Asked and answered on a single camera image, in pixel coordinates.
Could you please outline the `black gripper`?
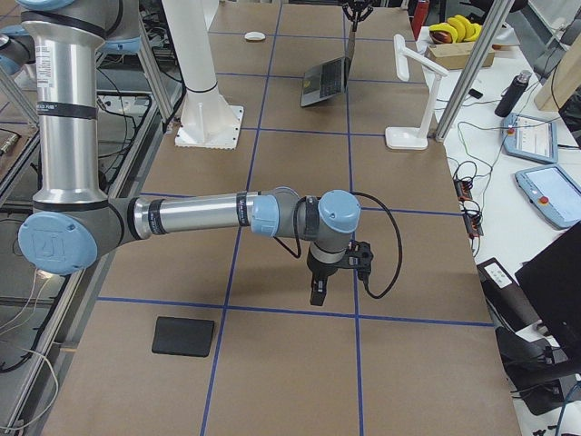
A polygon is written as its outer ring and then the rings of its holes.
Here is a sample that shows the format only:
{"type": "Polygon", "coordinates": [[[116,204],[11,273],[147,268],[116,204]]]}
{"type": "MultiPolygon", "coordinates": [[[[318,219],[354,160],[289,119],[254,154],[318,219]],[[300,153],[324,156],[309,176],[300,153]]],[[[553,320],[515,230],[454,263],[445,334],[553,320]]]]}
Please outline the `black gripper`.
{"type": "Polygon", "coordinates": [[[311,271],[310,281],[310,305],[322,306],[327,295],[327,282],[347,259],[346,253],[341,253],[340,257],[333,263],[325,263],[319,260],[311,251],[307,258],[307,266],[311,271]]]}

